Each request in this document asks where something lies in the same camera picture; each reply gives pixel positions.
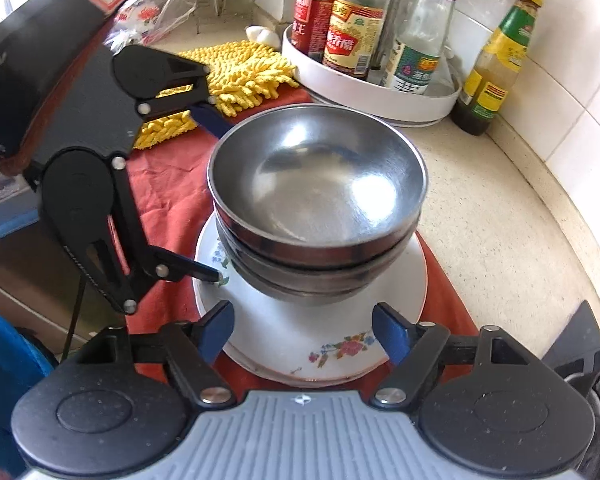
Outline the large white floral plate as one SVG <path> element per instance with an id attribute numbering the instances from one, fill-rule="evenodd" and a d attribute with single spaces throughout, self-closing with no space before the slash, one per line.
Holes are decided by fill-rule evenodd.
<path id="1" fill-rule="evenodd" d="M 210 216 L 195 257 L 222 274 L 210 284 L 193 281 L 197 310 L 219 301 L 234 306 L 235 326 L 224 353 L 262 378 L 291 386 L 332 386 L 359 378 L 388 361 L 372 332 L 372 310 L 385 302 L 414 323 L 426 301 L 425 255 L 410 252 L 370 286 L 333 304 L 302 306 L 275 299 L 249 285 L 228 260 Z"/>

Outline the steel bowl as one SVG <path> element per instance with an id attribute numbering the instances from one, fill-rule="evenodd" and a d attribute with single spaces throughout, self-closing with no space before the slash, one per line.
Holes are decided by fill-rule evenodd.
<path id="1" fill-rule="evenodd" d="M 370 286 L 396 262 L 396 258 L 390 258 L 385 262 L 372 262 L 369 266 L 360 266 L 343 272 L 283 272 L 275 275 L 277 281 L 271 281 L 266 276 L 250 270 L 245 261 L 235 255 L 229 255 L 228 260 L 238 275 L 258 292 L 304 306 L 333 304 L 352 297 Z"/>
<path id="2" fill-rule="evenodd" d="M 238 240 L 237 236 L 230 232 L 230 229 L 224 226 L 223 221 L 219 216 L 215 216 L 215 226 L 218 231 L 219 239 L 227 252 L 227 255 L 235 255 L 240 260 L 245 261 L 246 266 L 250 270 L 256 271 L 257 274 L 266 276 L 271 281 L 277 281 L 276 274 L 283 274 L 283 272 L 291 273 L 292 271 L 300 271 L 301 273 L 309 271 L 325 272 L 325 271 L 340 271 L 343 272 L 348 269 L 359 268 L 360 266 L 369 266 L 373 263 L 381 263 L 388 261 L 390 258 L 396 258 L 396 262 L 387 270 L 389 271 L 395 266 L 398 261 L 405 257 L 410 252 L 414 252 L 419 256 L 422 256 L 422 244 L 416 234 L 413 234 L 410 238 L 403 237 L 398 244 L 383 252 L 379 256 L 373 257 L 359 263 L 335 263 L 335 264 L 322 264 L 309 263 L 286 263 L 276 261 L 273 258 L 265 257 L 258 254 L 254 249 L 248 247 L 245 243 Z"/>
<path id="3" fill-rule="evenodd" d="M 209 159 L 224 226 L 286 263 L 359 263 L 416 229 L 428 191 L 422 154 L 386 122 L 347 107 L 297 104 L 243 120 Z"/>

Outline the yellow chenille cloth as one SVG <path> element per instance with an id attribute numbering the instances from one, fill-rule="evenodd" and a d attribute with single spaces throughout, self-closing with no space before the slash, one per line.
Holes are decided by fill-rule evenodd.
<path id="1" fill-rule="evenodd" d="M 181 58 L 210 68 L 207 82 L 214 107 L 226 118 L 235 118 L 277 100 L 286 88 L 297 88 L 296 66 L 274 48 L 240 40 L 181 51 Z M 189 112 L 179 112 L 145 122 L 133 148 L 147 150 L 197 128 Z"/>

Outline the red cloth mat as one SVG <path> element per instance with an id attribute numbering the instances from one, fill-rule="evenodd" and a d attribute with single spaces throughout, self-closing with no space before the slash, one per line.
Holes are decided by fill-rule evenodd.
<path id="1" fill-rule="evenodd" d="M 241 112 L 230 122 L 236 124 L 258 110 L 312 101 L 306 90 L 286 84 L 278 93 L 278 99 L 265 100 L 263 105 Z M 212 209 L 206 168 L 215 142 L 215 137 L 204 128 L 196 127 L 150 150 L 133 152 L 126 169 L 149 244 L 193 258 L 197 238 Z M 452 334 L 478 335 L 478 328 L 436 256 L 422 236 L 418 236 L 424 248 L 429 278 L 422 318 L 445 326 Z M 164 324 L 197 321 L 198 318 L 191 280 L 177 283 L 160 281 L 140 302 L 137 312 L 125 317 L 125 323 L 130 334 L 152 334 Z M 213 367 L 239 399 L 253 389 L 291 389 L 251 374 L 225 353 L 219 355 Z M 358 390 L 366 399 L 391 369 L 390 364 L 382 364 L 362 378 L 335 389 Z"/>

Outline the clear plastic bag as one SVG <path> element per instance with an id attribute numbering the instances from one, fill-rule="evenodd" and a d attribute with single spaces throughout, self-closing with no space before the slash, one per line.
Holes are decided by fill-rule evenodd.
<path id="1" fill-rule="evenodd" d="M 126 0 L 104 41 L 112 52 L 129 44 L 149 46 L 185 23 L 197 0 Z"/>

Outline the black gas stove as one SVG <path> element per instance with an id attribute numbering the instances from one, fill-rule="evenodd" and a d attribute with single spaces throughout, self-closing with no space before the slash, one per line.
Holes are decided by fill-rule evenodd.
<path id="1" fill-rule="evenodd" d="M 582 393 L 592 408 L 594 437 L 578 474 L 600 479 L 600 328 L 587 301 L 581 302 L 542 361 Z"/>

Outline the red-label soy sauce bottle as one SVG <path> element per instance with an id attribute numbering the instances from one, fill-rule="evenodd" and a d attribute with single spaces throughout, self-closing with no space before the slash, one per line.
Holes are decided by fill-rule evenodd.
<path id="1" fill-rule="evenodd" d="M 334 0 L 294 0 L 291 44 L 321 62 Z"/>

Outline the white round condiment tray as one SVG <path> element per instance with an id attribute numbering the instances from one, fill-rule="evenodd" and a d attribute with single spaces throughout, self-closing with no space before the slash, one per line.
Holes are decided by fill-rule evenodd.
<path id="1" fill-rule="evenodd" d="M 317 101 L 350 107 L 394 126 L 419 128 L 448 116 L 460 94 L 460 73 L 446 58 L 424 94 L 403 93 L 378 86 L 378 73 L 370 73 L 372 81 L 359 80 L 312 60 L 291 44 L 290 35 L 288 26 L 282 36 L 282 55 L 296 66 L 294 76 Z"/>

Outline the yellow-cap vinegar bottle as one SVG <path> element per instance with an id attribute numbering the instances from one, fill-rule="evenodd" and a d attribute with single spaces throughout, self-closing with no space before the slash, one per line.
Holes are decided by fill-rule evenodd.
<path id="1" fill-rule="evenodd" d="M 334 0 L 323 64 L 365 79 L 384 24 L 388 0 Z"/>

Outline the clear purple-cap vinegar bottle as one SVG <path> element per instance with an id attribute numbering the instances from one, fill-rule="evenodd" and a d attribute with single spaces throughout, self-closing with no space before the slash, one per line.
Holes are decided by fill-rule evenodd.
<path id="1" fill-rule="evenodd" d="M 442 57 L 455 0 L 414 0 L 396 30 L 381 87 L 424 94 Z"/>

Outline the dark thin bottle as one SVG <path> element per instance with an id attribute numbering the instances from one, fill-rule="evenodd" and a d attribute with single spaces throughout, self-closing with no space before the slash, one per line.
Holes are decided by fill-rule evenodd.
<path id="1" fill-rule="evenodd" d="M 370 58 L 370 72 L 367 81 L 372 84 L 378 84 L 381 78 L 382 63 L 384 62 L 386 52 L 390 48 L 393 38 L 394 22 L 400 11 L 401 0 L 388 0 L 382 29 L 378 38 L 376 49 Z"/>

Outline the yellow-label oil bottle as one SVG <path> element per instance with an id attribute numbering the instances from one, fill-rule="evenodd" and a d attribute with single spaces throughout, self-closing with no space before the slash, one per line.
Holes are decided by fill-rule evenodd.
<path id="1" fill-rule="evenodd" d="M 473 136 L 488 130 L 527 57 L 543 0 L 516 0 L 481 49 L 450 117 Z"/>

